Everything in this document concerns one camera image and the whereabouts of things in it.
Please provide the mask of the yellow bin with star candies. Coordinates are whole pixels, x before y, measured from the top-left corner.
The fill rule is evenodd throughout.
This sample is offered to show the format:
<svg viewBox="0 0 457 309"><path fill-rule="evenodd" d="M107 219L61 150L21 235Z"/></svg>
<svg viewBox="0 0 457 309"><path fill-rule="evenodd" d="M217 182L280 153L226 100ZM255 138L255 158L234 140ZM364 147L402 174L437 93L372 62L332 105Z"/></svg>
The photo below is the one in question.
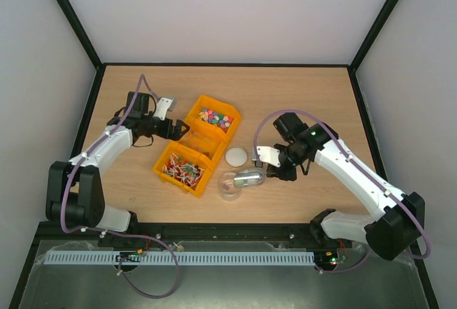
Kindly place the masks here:
<svg viewBox="0 0 457 309"><path fill-rule="evenodd" d="M186 115L185 122L192 128L215 133L225 143L229 143L241 119L241 114L231 104L200 95Z"/></svg>

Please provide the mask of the black aluminium frame rail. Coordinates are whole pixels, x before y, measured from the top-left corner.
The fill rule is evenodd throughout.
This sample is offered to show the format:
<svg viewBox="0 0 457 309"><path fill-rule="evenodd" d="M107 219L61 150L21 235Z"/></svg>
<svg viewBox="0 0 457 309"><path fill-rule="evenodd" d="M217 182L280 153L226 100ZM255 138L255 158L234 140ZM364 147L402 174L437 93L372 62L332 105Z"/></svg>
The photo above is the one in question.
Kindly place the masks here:
<svg viewBox="0 0 457 309"><path fill-rule="evenodd" d="M312 251L335 250L344 245L352 246L352 242L337 238L313 236L314 228L309 223L282 224L235 224L235 223L138 223L133 234L151 236L168 245L179 242L267 242L276 247L305 248ZM108 234L100 238L99 233L64 233L60 226L52 222L41 222L36 230L33 244L43 240L87 240L94 241L98 247L112 247L116 250L132 250L148 245L158 248L159 244L147 243L144 238L125 238Z"/></svg>

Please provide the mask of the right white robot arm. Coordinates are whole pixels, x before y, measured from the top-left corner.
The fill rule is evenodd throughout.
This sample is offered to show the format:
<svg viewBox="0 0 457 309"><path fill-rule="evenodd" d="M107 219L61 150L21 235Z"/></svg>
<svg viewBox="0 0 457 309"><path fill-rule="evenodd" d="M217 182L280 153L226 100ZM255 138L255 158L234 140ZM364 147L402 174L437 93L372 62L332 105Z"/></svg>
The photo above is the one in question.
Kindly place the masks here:
<svg viewBox="0 0 457 309"><path fill-rule="evenodd" d="M349 215L330 209L314 219L313 241L321 246L336 239L368 245L385 260L393 260L425 236L425 202L416 192L406 194L371 170L326 123L305 124L294 112L282 113L273 126L284 144L258 147L267 163L266 175L295 181L297 171L308 174L316 163L336 177L368 211Z"/></svg>

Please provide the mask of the metal scoop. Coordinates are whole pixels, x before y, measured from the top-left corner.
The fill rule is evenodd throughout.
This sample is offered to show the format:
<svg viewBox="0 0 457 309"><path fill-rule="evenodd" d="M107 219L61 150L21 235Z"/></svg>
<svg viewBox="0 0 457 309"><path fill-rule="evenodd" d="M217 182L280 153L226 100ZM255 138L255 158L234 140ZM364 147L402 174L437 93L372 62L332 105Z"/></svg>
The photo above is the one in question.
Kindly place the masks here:
<svg viewBox="0 0 457 309"><path fill-rule="evenodd" d="M265 181L266 174L262 168L250 168L240 171L233 177L235 188L260 186Z"/></svg>

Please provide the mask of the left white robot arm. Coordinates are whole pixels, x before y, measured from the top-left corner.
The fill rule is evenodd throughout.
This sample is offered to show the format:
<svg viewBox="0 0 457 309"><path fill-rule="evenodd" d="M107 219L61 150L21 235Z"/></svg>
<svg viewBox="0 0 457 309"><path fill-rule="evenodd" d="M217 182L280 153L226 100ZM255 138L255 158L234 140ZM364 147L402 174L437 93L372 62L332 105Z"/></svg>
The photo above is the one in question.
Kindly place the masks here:
<svg viewBox="0 0 457 309"><path fill-rule="evenodd" d="M65 232L73 228L126 232L133 214L106 204L101 177L140 137L180 140L190 127L167 118L174 105L173 98L129 92L126 106L114 114L93 144L69 161L50 166L46 218L60 223Z"/></svg>

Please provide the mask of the white jar lid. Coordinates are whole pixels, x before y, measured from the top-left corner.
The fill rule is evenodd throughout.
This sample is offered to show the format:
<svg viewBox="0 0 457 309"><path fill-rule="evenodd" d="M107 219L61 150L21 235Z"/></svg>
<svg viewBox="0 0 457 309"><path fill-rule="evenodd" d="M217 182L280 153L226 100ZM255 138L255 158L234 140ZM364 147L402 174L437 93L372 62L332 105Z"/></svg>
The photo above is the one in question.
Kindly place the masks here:
<svg viewBox="0 0 457 309"><path fill-rule="evenodd" d="M234 146L225 152L224 158L230 167L239 168L246 164L248 160L248 154L244 148L240 146Z"/></svg>

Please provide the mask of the clear plastic jar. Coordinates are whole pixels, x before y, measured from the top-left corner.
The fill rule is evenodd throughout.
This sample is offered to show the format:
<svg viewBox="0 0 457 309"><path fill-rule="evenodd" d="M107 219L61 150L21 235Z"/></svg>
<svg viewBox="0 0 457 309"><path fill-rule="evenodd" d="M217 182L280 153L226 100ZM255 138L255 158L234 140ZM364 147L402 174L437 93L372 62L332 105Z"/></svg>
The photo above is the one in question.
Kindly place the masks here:
<svg viewBox="0 0 457 309"><path fill-rule="evenodd" d="M235 173L227 172L218 181L219 195L225 201L235 201L241 195L241 189L234 185Z"/></svg>

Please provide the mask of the yellow bin with lollipops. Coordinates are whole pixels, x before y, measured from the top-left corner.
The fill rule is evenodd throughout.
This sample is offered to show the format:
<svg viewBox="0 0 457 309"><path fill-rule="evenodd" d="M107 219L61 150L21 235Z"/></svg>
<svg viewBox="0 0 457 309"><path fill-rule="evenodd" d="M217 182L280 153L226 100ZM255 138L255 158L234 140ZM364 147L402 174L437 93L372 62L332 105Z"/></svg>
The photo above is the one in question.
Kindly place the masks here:
<svg viewBox="0 0 457 309"><path fill-rule="evenodd" d="M177 142L170 142L153 167L159 179L197 198L203 194L214 171L211 161L202 153Z"/></svg>

